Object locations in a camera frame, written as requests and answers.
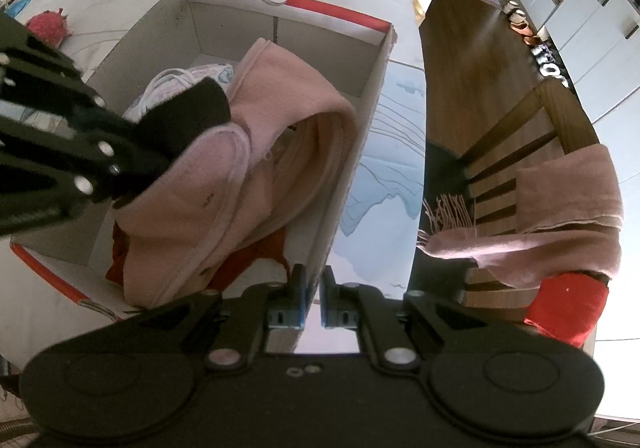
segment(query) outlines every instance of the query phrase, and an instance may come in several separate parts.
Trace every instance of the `table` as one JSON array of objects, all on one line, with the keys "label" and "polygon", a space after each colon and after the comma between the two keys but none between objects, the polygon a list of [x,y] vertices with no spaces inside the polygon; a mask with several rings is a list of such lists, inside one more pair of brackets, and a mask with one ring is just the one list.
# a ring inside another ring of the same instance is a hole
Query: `table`
[{"label": "table", "polygon": [[[87,79],[158,0],[32,0],[26,22],[63,8],[72,33],[60,49]],[[388,20],[398,34],[378,108],[328,263],[339,283],[400,298],[409,279],[422,202],[426,85],[412,0],[321,0]],[[0,242],[0,353],[17,367],[55,342],[109,323],[66,300]]]}]

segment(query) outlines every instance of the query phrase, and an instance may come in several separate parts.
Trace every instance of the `metal rivet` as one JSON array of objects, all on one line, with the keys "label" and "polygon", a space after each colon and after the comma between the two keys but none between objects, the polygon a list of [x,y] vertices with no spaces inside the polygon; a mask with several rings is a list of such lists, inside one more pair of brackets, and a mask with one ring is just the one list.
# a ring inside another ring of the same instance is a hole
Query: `metal rivet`
[{"label": "metal rivet", "polygon": [[74,178],[74,184],[83,194],[91,195],[94,192],[94,185],[86,177],[78,175]]},{"label": "metal rivet", "polygon": [[305,371],[299,367],[289,367],[287,369],[287,376],[291,376],[292,378],[301,378],[305,375]]},{"label": "metal rivet", "polygon": [[98,148],[100,149],[100,152],[102,152],[105,156],[113,157],[113,147],[106,141],[101,141],[100,143],[98,143]]},{"label": "metal rivet", "polygon": [[385,352],[385,359],[394,365],[408,365],[416,359],[416,354],[411,349],[395,347]]},{"label": "metal rivet", "polygon": [[322,372],[322,367],[320,365],[307,365],[305,372],[307,374],[317,374],[318,372]]},{"label": "metal rivet", "polygon": [[221,365],[222,367],[229,367],[235,365],[242,359],[240,352],[235,349],[216,349],[209,353],[209,361],[214,365]]}]

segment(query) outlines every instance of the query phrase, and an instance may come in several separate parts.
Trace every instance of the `red fuzzy toy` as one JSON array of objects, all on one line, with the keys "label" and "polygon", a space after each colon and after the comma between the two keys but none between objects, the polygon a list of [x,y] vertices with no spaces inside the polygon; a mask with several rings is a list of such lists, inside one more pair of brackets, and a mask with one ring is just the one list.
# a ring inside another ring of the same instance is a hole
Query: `red fuzzy toy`
[{"label": "red fuzzy toy", "polygon": [[26,27],[54,48],[57,48],[69,34],[66,30],[66,15],[62,15],[62,8],[57,13],[47,10],[37,14],[27,22]]}]

